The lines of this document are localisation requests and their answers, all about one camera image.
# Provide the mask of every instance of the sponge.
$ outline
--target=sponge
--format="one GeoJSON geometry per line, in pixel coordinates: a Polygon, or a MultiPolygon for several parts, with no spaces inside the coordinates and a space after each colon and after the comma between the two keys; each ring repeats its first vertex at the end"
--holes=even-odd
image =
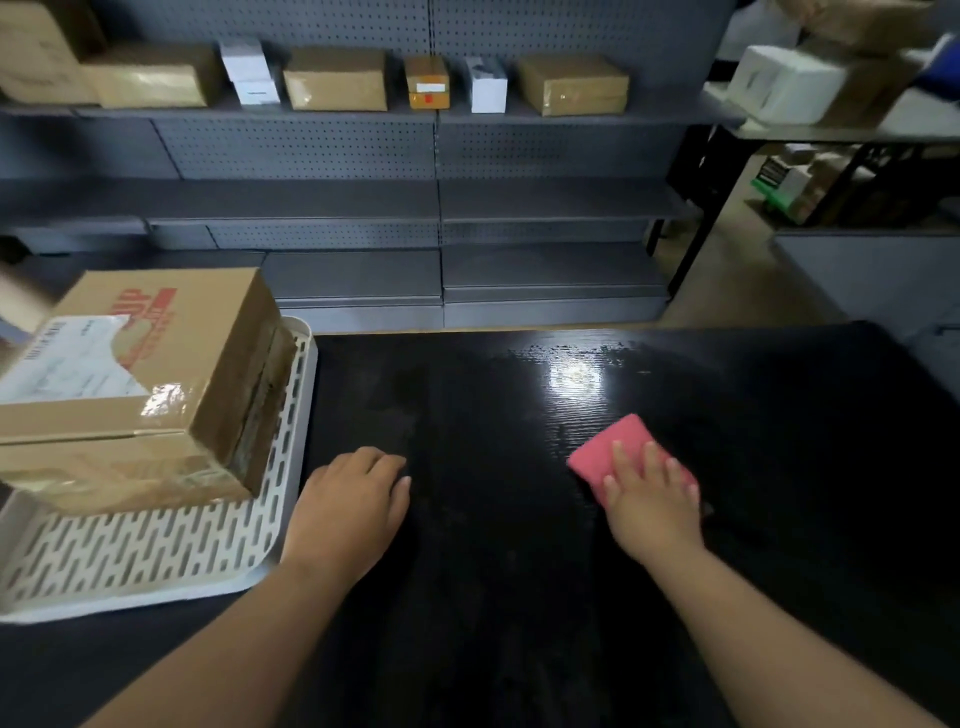
{"type": "MultiPolygon", "coordinates": [[[[613,475],[613,443],[617,440],[623,443],[627,456],[643,475],[643,446],[653,439],[654,436],[637,415],[627,415],[575,449],[566,459],[566,465],[589,483],[597,502],[606,508],[607,492],[603,487],[603,479],[613,475]]],[[[669,457],[664,451],[664,462],[669,457]]],[[[688,470],[684,469],[684,475],[687,482],[696,482],[688,470]]]]}

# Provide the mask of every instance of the package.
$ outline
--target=package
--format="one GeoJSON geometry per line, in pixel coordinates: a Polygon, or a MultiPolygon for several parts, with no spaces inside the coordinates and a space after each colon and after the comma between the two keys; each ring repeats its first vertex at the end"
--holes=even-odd
{"type": "Polygon", "coordinates": [[[507,73],[497,59],[468,56],[467,88],[471,113],[504,113],[507,110],[507,73]]]}
{"type": "Polygon", "coordinates": [[[811,0],[801,18],[815,36],[864,53],[890,54],[936,39],[926,28],[932,2],[924,0],[811,0]]]}
{"type": "Polygon", "coordinates": [[[294,348],[255,268],[88,272],[0,378],[0,480],[75,515],[256,495],[294,348]]]}
{"type": "Polygon", "coordinates": [[[80,62],[106,42],[81,0],[0,0],[0,88],[23,104],[96,104],[80,62]]]}
{"type": "Polygon", "coordinates": [[[237,38],[220,41],[220,58],[227,77],[234,82],[270,81],[273,78],[263,46],[256,38],[237,38]]]}
{"type": "Polygon", "coordinates": [[[797,50],[752,45],[727,100],[767,124],[816,124],[847,78],[843,66],[797,50]]]}
{"type": "Polygon", "coordinates": [[[841,66],[843,85],[820,119],[821,126],[873,128],[920,73],[922,66],[903,53],[889,57],[865,56],[821,38],[811,38],[799,49],[841,66]]]}
{"type": "Polygon", "coordinates": [[[407,56],[403,59],[411,109],[449,109],[450,76],[439,56],[407,56]]]}
{"type": "Polygon", "coordinates": [[[520,89],[542,116],[622,113],[630,76],[602,56],[540,54],[517,64],[520,89]]]}
{"type": "Polygon", "coordinates": [[[918,88],[907,88],[878,128],[891,134],[956,138],[960,130],[960,105],[918,88]]]}
{"type": "Polygon", "coordinates": [[[120,43],[84,73],[105,109],[207,107],[224,85],[220,59],[201,44],[120,43]]]}
{"type": "Polygon", "coordinates": [[[283,71],[294,109],[386,111],[387,54],[368,48],[294,48],[283,71]]]}

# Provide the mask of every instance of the hand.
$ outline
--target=hand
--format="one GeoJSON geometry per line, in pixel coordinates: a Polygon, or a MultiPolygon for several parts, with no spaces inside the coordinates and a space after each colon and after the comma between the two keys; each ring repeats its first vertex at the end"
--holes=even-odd
{"type": "Polygon", "coordinates": [[[643,476],[620,443],[613,443],[616,477],[604,479],[607,523],[620,547],[648,570],[704,548],[700,532],[700,488],[676,458],[664,463],[656,443],[643,449],[643,476]]]}
{"type": "Polygon", "coordinates": [[[396,481],[406,462],[377,448],[360,448],[315,470],[294,508],[280,562],[333,573],[347,589],[360,581],[407,514],[410,478],[396,481]]]}

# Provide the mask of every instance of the black table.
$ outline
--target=black table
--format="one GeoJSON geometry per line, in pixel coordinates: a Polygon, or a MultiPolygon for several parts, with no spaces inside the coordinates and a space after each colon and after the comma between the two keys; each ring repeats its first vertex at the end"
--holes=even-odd
{"type": "MultiPolygon", "coordinates": [[[[709,546],[960,722],[956,404],[879,329],[325,337],[307,467],[410,456],[410,516],[305,672],[297,725],[732,725],[564,466],[637,412],[709,546]]],[[[71,725],[231,598],[0,628],[0,724],[71,725]]]]}

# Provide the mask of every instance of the black table leg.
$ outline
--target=black table leg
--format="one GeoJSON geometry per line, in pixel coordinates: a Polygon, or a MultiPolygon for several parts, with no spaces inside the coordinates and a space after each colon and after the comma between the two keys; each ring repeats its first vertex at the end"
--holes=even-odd
{"type": "Polygon", "coordinates": [[[703,185],[705,194],[701,204],[704,217],[686,249],[684,259],[680,261],[680,267],[667,286],[671,296],[677,295],[686,274],[693,266],[693,261],[707,242],[713,225],[720,217],[720,210],[727,203],[736,181],[747,166],[747,160],[765,143],[759,139],[740,139],[723,127],[717,127],[701,166],[702,173],[708,176],[703,185]]]}

